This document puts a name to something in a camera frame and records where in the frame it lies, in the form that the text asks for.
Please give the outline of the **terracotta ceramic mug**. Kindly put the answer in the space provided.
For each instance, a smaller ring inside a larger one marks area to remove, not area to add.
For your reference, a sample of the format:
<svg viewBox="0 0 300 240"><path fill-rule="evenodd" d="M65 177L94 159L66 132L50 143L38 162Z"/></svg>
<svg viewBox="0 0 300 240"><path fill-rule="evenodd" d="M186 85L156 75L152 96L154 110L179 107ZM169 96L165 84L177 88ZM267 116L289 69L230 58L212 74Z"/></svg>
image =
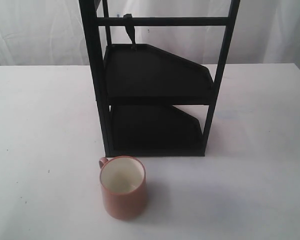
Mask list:
<svg viewBox="0 0 300 240"><path fill-rule="evenodd" d="M146 170L137 158L99 159L99 182L106 212L117 220L141 215L148 204Z"/></svg>

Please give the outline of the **black metal shelf rack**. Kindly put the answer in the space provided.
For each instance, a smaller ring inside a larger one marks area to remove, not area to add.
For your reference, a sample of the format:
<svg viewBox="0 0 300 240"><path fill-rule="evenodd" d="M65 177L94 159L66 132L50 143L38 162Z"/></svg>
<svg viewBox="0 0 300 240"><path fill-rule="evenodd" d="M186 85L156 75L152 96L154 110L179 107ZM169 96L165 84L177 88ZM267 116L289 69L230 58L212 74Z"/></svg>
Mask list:
<svg viewBox="0 0 300 240"><path fill-rule="evenodd" d="M224 26L215 76L126 33L105 0L79 9L106 157L204 156L240 2L225 17L133 17L136 27Z"/></svg>

